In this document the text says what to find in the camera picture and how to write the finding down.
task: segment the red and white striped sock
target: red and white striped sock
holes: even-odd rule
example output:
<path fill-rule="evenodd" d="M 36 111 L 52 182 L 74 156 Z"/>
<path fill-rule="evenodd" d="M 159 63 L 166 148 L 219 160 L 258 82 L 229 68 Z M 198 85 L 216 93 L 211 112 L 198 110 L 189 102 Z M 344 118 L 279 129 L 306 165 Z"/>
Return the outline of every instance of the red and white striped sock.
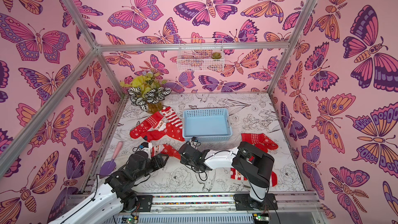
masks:
<path fill-rule="evenodd" d="M 161 112 L 162 112 L 163 116 L 166 117 L 166 119 L 169 123 L 171 123 L 175 127 L 182 129 L 182 121 L 171 107 L 163 107 Z"/>

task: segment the christmas sock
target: christmas sock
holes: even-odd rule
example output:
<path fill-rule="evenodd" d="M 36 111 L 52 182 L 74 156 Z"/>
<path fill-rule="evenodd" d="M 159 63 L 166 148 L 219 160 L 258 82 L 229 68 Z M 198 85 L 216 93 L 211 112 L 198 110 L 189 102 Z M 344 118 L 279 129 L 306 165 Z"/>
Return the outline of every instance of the christmas sock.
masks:
<path fill-rule="evenodd" d="M 166 117 L 166 119 L 169 123 L 182 129 L 182 121 L 171 107 L 163 107 L 161 112 L 162 112 L 163 116 Z"/>
<path fill-rule="evenodd" d="M 160 112 L 156 112 L 152 114 L 149 118 L 144 120 L 141 124 L 139 124 L 136 128 L 130 131 L 130 137 L 138 138 L 141 136 L 142 132 L 148 131 L 151 127 L 155 126 L 156 123 L 161 121 L 163 116 Z"/>

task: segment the pink butterfly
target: pink butterfly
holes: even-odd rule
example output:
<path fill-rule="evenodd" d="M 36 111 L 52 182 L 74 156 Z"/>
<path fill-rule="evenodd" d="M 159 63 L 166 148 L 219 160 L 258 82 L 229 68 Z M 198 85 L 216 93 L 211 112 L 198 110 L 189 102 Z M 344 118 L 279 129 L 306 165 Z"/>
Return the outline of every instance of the pink butterfly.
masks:
<path fill-rule="evenodd" d="M 81 45 L 78 43 L 77 44 L 77 59 L 79 60 L 79 62 L 86 56 L 86 54 L 84 53 L 83 48 L 81 47 Z M 102 71 L 102 66 L 99 62 L 95 62 L 93 61 L 87 68 L 86 70 L 82 73 L 82 75 L 80 76 L 80 78 L 78 80 L 83 79 L 84 77 L 86 77 L 86 74 L 88 72 L 88 75 L 91 77 L 91 75 L 93 75 L 94 81 L 97 84 L 97 86 L 99 88 L 101 88 L 100 85 L 100 77 L 101 77 L 101 71 Z"/>
<path fill-rule="evenodd" d="M 64 19 L 63 19 L 63 22 L 62 22 L 62 27 L 67 27 L 71 22 L 72 22 L 73 25 L 75 25 L 75 22 L 72 19 L 72 16 L 70 15 L 70 13 L 69 13 L 68 9 L 66 8 L 65 4 L 62 2 L 62 0 L 59 0 L 59 2 L 61 3 L 62 8 L 65 11 L 64 12 Z M 86 15 L 102 16 L 103 15 L 102 12 L 99 12 L 96 9 L 93 9 L 93 8 L 87 6 L 87 5 L 83 5 L 83 3 L 80 0 L 73 0 L 73 3 L 75 4 L 77 9 L 81 13 L 82 18 L 83 18 L 83 20 L 86 23 L 88 28 L 94 29 L 94 30 L 102 30 L 98 25 L 88 21 L 87 19 L 90 19 L 90 17 L 86 16 Z M 76 26 L 76 37 L 77 37 L 77 39 L 80 38 L 81 34 L 82 34 L 82 32 Z"/>
<path fill-rule="evenodd" d="M 178 81 L 176 78 L 175 82 L 167 82 L 164 84 L 164 87 L 169 87 L 176 93 L 182 93 L 185 91 L 184 87 L 196 87 L 195 83 L 193 82 L 194 78 L 195 76 L 193 76 L 193 71 L 187 70 L 181 73 L 181 75 L 178 77 Z"/>
<path fill-rule="evenodd" d="M 155 3 L 156 0 L 134 0 L 135 7 L 131 3 L 132 11 L 122 10 L 115 12 L 108 18 L 108 23 L 113 27 L 120 26 L 125 29 L 133 27 L 144 33 L 149 28 L 149 23 L 146 20 L 147 18 L 156 21 L 163 16 L 163 13 Z"/>
<path fill-rule="evenodd" d="M 65 146 L 66 144 L 63 142 L 63 140 L 68 133 L 67 127 L 72 121 L 73 111 L 73 106 L 69 106 L 62 110 L 54 121 L 46 120 L 34 135 L 32 140 L 30 140 L 29 144 L 32 145 L 32 148 L 27 152 L 27 154 L 29 155 L 33 148 L 45 144 L 48 140 L 52 140 L 54 143 L 62 143 Z M 24 127 L 32 120 L 37 111 L 28 105 L 19 103 L 17 112 L 17 117 L 20 121 L 20 124 Z"/>
<path fill-rule="evenodd" d="M 135 75 L 143 75 L 144 72 L 150 72 L 151 71 L 154 74 L 158 73 L 159 75 L 156 76 L 155 78 L 157 78 L 159 80 L 162 80 L 163 79 L 162 75 L 164 75 L 166 73 L 169 73 L 169 71 L 164 68 L 165 67 L 164 63 L 159 62 L 159 59 L 157 58 L 156 55 L 151 55 L 150 56 L 150 62 L 151 62 L 153 67 L 151 67 L 149 62 L 147 62 L 147 61 L 144 61 L 144 62 L 147 65 L 147 67 L 141 67 L 140 66 L 140 68 L 142 68 L 143 70 L 135 72 L 134 73 Z"/>
<path fill-rule="evenodd" d="M 254 72 L 249 74 L 248 78 L 254 78 L 255 80 L 259 79 L 262 82 L 269 82 L 272 79 L 272 75 L 276 70 L 276 66 L 278 66 L 279 60 L 276 59 L 278 56 L 272 56 L 268 60 L 267 68 L 263 67 L 264 71 Z"/>
<path fill-rule="evenodd" d="M 147 37 L 138 37 L 137 40 L 145 43 L 145 44 L 174 44 L 174 43 L 185 43 L 184 41 L 180 40 L 180 36 L 177 34 L 178 29 L 177 26 L 174 24 L 173 18 L 167 19 L 167 21 L 164 23 L 163 27 L 163 35 L 160 34 L 158 37 L 152 37 L 152 36 L 147 36 Z M 166 53 L 166 50 L 160 50 L 159 51 L 162 54 L 162 57 L 164 57 L 164 53 Z"/>
<path fill-rule="evenodd" d="M 107 88 L 105 88 L 105 91 L 109 95 L 109 101 L 112 104 L 114 104 L 115 102 L 119 102 L 120 101 L 120 96 L 119 96 L 119 94 L 117 93 L 116 90 L 114 90 L 114 89 L 112 89 L 110 87 L 107 87 Z"/>
<path fill-rule="evenodd" d="M 77 87 L 76 91 L 77 95 L 80 97 L 80 104 L 82 105 L 82 107 L 86 108 L 84 109 L 86 115 L 90 115 L 90 112 L 93 112 L 93 110 L 94 114 L 97 114 L 98 107 L 101 105 L 102 89 L 96 93 L 96 89 L 94 88 L 93 92 L 90 93 L 90 90 L 87 88 L 87 93 L 85 93 L 80 87 Z"/>
<path fill-rule="evenodd" d="M 23 61 L 37 61 L 39 54 L 44 53 L 48 62 L 59 64 L 59 52 L 65 50 L 69 42 L 66 33 L 53 30 L 41 37 L 40 32 L 33 34 L 21 22 L 3 13 L 0 13 L 0 22 L 1 37 L 16 43 Z"/>
<path fill-rule="evenodd" d="M 209 13 L 212 17 L 216 17 L 217 12 L 222 20 L 226 20 L 229 15 L 235 14 L 238 11 L 238 8 L 233 5 L 224 4 L 228 3 L 237 5 L 239 2 L 240 0 L 213 0 L 213 2 L 211 0 L 206 0 L 206 3 L 195 1 L 184 2 L 177 5 L 174 8 L 174 12 L 188 21 L 196 15 L 192 20 L 192 24 L 194 26 L 199 26 L 201 24 L 209 25 Z"/>
<path fill-rule="evenodd" d="M 214 32 L 213 38 L 216 38 L 215 42 L 257 42 L 257 37 L 255 36 L 257 31 L 258 28 L 254 26 L 254 22 L 252 20 L 247 20 L 240 28 L 238 37 L 236 37 L 236 34 L 234 37 L 231 37 L 222 32 Z M 224 50 L 224 53 L 230 55 L 234 51 L 235 50 Z"/>

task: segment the butterfly wallpaper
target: butterfly wallpaper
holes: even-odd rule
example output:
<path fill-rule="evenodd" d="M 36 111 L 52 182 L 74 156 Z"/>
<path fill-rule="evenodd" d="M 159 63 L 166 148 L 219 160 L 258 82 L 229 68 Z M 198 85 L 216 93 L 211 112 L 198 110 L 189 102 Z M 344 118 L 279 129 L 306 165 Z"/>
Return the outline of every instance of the butterfly wallpaper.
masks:
<path fill-rule="evenodd" d="M 302 178 L 330 223 L 398 221 L 393 4 L 318 0 L 273 93 Z M 289 135 L 295 121 L 305 138 Z"/>

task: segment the potted succulent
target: potted succulent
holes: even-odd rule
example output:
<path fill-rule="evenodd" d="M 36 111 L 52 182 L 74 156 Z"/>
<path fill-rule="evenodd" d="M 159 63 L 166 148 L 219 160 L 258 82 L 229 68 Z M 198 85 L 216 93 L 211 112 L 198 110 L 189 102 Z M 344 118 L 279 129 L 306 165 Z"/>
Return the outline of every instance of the potted succulent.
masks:
<path fill-rule="evenodd" d="M 127 90 L 132 105 L 152 114 L 163 108 L 161 101 L 172 92 L 170 88 L 162 87 L 167 81 L 159 82 L 156 76 L 158 74 L 146 72 L 136 77 L 131 83 L 132 87 Z"/>

